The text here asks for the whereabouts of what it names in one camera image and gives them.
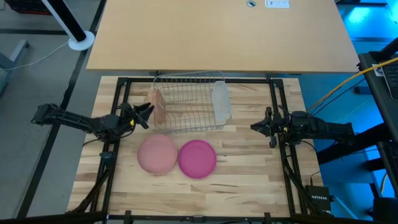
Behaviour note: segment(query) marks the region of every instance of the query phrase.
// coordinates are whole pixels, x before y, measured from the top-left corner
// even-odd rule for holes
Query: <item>wire dish rack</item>
[[[168,133],[222,129],[231,119],[231,104],[222,72],[159,75],[154,91],[163,97],[155,104],[155,126]]]

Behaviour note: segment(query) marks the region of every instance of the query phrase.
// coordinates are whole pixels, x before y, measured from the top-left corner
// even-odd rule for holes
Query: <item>light pink plate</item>
[[[217,162],[213,147],[202,140],[192,140],[182,146],[178,155],[181,171],[191,178],[204,178],[210,175]]]
[[[177,160],[177,148],[171,138],[154,134],[146,138],[137,152],[138,163],[151,174],[164,174],[173,169]]]

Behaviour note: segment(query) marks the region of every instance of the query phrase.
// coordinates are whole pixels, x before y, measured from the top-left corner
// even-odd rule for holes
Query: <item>metal wire rack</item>
[[[224,81],[222,72],[190,72],[155,77],[154,89],[163,96],[162,106],[165,110],[164,122],[159,123],[160,119],[155,116],[156,128],[168,133],[222,129],[231,119],[231,105],[226,85],[224,89],[217,87],[217,92],[213,92],[217,81]],[[224,96],[223,101],[219,102],[220,97],[217,97],[218,101],[213,101],[213,94]],[[226,119],[215,116],[219,113],[219,106],[215,104],[229,106],[229,116],[224,116]]]

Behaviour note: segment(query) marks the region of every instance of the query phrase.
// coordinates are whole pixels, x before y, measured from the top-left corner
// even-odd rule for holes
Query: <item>white lamp base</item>
[[[92,32],[87,31],[87,30],[85,31],[85,34],[86,34],[86,39],[81,42],[75,42],[75,41],[69,39],[69,41],[68,41],[69,47],[72,50],[77,50],[77,51],[89,49],[94,44],[95,36]]]

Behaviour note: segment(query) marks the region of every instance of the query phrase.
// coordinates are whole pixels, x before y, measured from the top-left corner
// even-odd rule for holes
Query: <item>light wood desk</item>
[[[92,117],[109,114],[117,79],[101,79]],[[286,78],[284,84],[289,110],[304,110],[298,79]],[[152,83],[133,82],[128,102],[143,103],[151,86]],[[165,175],[146,173],[137,163],[137,149],[146,136],[157,131],[137,126],[120,143],[110,214],[122,215],[131,210],[134,215],[263,217],[264,212],[270,212],[272,217],[289,216],[279,147],[269,148],[269,138],[249,127],[264,119],[266,107],[272,106],[269,85],[229,83],[228,89],[232,120],[224,129],[169,135],[178,149],[192,139],[208,141],[217,153],[214,173],[202,180],[190,179],[178,165]],[[94,138],[87,135],[86,141]],[[68,209],[75,208],[94,186],[102,148],[103,143],[98,141],[83,148]],[[309,184],[310,175],[319,171],[315,151],[300,144],[297,155],[303,184]],[[313,180],[315,185],[322,185],[320,174],[314,175]],[[300,212],[297,191],[294,185],[292,188],[296,211]]]
[[[354,73],[333,0],[111,0],[87,69]]]

